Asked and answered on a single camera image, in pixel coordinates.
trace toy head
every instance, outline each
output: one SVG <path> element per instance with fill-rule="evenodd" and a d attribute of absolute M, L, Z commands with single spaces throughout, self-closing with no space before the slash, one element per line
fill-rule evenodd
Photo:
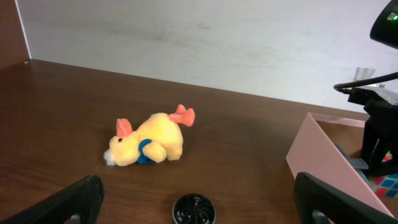
<path fill-rule="evenodd" d="M 127 119 L 116 121 L 116 136 L 109 142 L 109 149 L 104 153 L 106 165 L 126 166 L 136 162 L 140 156 L 138 135 L 132 131 Z"/>

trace blue square tile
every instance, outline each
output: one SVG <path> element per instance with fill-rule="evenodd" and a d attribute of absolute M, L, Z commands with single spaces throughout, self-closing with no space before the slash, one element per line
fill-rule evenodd
<path fill-rule="evenodd" d="M 398 193 L 398 191 L 396 191 L 396 190 L 389 190 L 389 191 L 387 191 L 387 193 L 385 194 L 385 196 L 387 196 L 387 197 L 394 197 L 397 193 Z"/>
<path fill-rule="evenodd" d="M 388 175 L 388 177 L 396 179 L 398 178 L 398 174 L 390 174 Z"/>
<path fill-rule="evenodd" d="M 383 186 L 383 187 L 391 187 L 393 184 L 395 183 L 395 181 L 393 181 L 393 180 L 385 180 L 383 183 L 381 183 L 381 185 Z"/>

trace plush toy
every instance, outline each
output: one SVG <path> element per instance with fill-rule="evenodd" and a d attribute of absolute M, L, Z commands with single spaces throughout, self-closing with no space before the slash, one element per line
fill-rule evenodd
<path fill-rule="evenodd" d="M 148 164 L 179 159 L 182 154 L 182 134 L 178 123 L 188 127 L 195 120 L 192 108 L 179 105 L 173 114 L 152 114 L 136 131 L 127 119 L 117 119 L 116 136 L 109 142 L 104 159 L 109 166 L 126 166 L 137 162 Z"/>

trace black spiral vent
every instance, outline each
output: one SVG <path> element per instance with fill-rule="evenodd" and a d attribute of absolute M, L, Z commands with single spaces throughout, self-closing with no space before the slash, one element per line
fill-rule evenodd
<path fill-rule="evenodd" d="M 201 194 L 186 194 L 173 206 L 175 224 L 214 224 L 216 210 L 213 204 Z"/>

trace rubik's cube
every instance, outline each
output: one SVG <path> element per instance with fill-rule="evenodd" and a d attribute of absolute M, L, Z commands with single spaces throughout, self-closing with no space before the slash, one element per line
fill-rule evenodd
<path fill-rule="evenodd" d="M 384 161 L 392 159 L 390 152 L 384 157 Z M 371 177 L 369 186 L 376 195 L 398 197 L 398 174 L 390 174 L 382 177 Z"/>

